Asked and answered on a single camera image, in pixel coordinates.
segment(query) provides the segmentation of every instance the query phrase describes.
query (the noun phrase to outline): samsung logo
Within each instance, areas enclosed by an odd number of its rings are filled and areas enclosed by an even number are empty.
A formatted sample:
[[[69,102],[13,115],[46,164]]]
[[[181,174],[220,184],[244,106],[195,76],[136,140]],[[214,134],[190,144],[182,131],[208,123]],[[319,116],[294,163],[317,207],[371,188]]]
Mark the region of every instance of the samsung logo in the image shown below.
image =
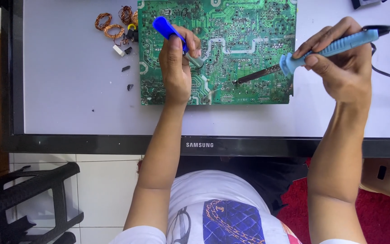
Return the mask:
[[[213,143],[201,143],[201,142],[196,142],[196,143],[186,143],[187,148],[212,148]]]

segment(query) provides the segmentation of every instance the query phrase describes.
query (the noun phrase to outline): blue quilted handbag print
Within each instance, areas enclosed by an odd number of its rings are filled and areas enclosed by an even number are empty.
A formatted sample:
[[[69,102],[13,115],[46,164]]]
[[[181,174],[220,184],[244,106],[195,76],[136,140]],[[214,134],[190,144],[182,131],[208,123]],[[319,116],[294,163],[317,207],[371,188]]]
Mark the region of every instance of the blue quilted handbag print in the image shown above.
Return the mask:
[[[204,202],[204,244],[265,244],[261,218],[254,206],[225,200]]]

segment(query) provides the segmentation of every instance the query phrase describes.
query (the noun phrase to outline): red rug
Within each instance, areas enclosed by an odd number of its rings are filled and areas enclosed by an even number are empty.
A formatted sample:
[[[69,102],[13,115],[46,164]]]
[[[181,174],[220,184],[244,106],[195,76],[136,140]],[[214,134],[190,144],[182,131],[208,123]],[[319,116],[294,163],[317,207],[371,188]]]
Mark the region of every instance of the red rug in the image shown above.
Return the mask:
[[[295,181],[282,197],[285,204],[278,219],[285,223],[303,244],[310,244],[308,230],[306,178]],[[368,244],[390,244],[390,197],[360,190],[357,215]]]

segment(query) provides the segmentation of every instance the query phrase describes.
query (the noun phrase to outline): green circuit board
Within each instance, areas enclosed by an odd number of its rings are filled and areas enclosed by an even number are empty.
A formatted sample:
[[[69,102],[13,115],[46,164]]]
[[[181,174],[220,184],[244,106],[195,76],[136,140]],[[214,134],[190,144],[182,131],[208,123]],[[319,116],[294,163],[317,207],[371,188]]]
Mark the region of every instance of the green circuit board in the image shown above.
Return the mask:
[[[201,40],[204,66],[191,65],[188,105],[288,104],[293,77],[275,72],[243,84],[238,78],[279,63],[294,51],[297,0],[138,1],[141,103],[163,104],[159,65],[163,45],[157,16],[183,26]]]

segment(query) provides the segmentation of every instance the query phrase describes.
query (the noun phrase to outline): black plastic stool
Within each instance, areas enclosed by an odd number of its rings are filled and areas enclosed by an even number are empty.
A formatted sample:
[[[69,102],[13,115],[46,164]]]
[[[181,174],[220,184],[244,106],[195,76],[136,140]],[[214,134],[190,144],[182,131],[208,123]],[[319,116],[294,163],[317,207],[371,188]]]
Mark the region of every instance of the black plastic stool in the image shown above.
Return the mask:
[[[53,170],[24,172],[23,170],[28,167],[30,166],[0,177],[0,244],[18,244],[21,241],[31,241],[30,244],[46,244],[84,219],[84,213],[80,213],[67,221],[64,180],[80,172],[76,163],[70,162]],[[4,184],[28,176],[33,177],[4,190]],[[35,225],[28,221],[27,216],[11,224],[7,223],[7,209],[49,189],[53,192],[55,210],[55,227],[52,230],[42,235],[26,235],[26,231]],[[66,232],[56,243],[73,244],[75,241],[73,233]]]

